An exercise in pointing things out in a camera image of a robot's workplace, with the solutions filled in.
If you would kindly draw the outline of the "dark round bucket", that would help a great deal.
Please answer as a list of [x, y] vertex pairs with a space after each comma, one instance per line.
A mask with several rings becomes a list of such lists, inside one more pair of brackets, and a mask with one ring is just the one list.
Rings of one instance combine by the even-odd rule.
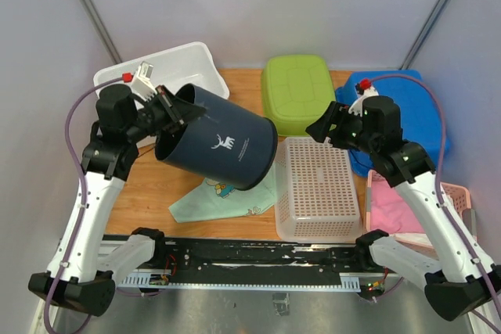
[[259, 184], [276, 154], [274, 123], [194, 84], [176, 95], [206, 112], [176, 135], [159, 135], [156, 159], [241, 191]]

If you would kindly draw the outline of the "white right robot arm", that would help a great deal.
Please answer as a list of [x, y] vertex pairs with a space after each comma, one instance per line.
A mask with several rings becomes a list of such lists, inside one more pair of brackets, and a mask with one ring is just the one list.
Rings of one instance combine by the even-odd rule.
[[403, 137], [398, 105], [383, 95], [362, 100], [359, 110], [331, 102], [306, 129], [316, 142], [368, 153], [414, 213], [437, 254], [426, 257], [382, 230], [357, 239], [355, 263], [363, 271], [389, 268], [424, 291], [427, 302], [446, 321], [497, 303], [500, 266], [481, 248], [458, 215], [426, 150]]

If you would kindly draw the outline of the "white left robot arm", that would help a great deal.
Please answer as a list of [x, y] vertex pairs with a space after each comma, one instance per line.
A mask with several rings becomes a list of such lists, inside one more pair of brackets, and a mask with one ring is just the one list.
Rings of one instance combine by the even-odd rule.
[[98, 120], [82, 156], [67, 143], [79, 179], [70, 220], [49, 266], [31, 276], [28, 289], [47, 306], [99, 317], [110, 306], [117, 285], [136, 268], [158, 268], [168, 258], [164, 233], [151, 228], [137, 228], [109, 255], [99, 256], [110, 211], [139, 157], [138, 142], [161, 132], [178, 135], [206, 110], [163, 85], [150, 90], [148, 99], [121, 79], [95, 90]]

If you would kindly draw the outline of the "blue plastic tub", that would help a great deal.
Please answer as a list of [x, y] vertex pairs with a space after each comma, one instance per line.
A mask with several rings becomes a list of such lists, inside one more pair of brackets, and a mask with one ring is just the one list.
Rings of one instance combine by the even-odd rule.
[[359, 94], [355, 86], [362, 80], [374, 81], [380, 95], [394, 100], [401, 110], [403, 138], [423, 146], [434, 164], [438, 164], [441, 146], [441, 121], [428, 91], [417, 82], [422, 80], [416, 70], [359, 71], [335, 90], [336, 100], [351, 105]]

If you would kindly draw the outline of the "white perforated basket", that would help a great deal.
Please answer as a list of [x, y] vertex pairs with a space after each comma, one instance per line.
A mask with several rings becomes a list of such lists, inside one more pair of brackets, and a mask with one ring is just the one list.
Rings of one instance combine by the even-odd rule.
[[288, 242], [354, 242], [362, 234], [348, 152], [285, 138], [275, 158], [277, 235]]

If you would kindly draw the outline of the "white plastic bin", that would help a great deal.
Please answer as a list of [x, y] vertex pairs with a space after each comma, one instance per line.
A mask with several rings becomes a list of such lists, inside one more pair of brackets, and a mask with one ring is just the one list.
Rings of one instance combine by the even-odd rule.
[[229, 88], [217, 71], [211, 52], [200, 41], [101, 69], [93, 77], [93, 84], [98, 86], [125, 73], [133, 74], [142, 62], [153, 66], [150, 81], [154, 87], [162, 84], [172, 94], [176, 94], [183, 85], [194, 84], [223, 99], [229, 98]]

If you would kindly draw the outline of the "green plastic tub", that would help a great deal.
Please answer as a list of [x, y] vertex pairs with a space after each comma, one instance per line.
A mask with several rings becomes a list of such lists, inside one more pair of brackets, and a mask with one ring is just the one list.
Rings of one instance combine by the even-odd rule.
[[280, 136], [306, 136], [306, 127], [335, 100], [329, 69], [320, 56], [276, 56], [261, 72], [263, 114]]

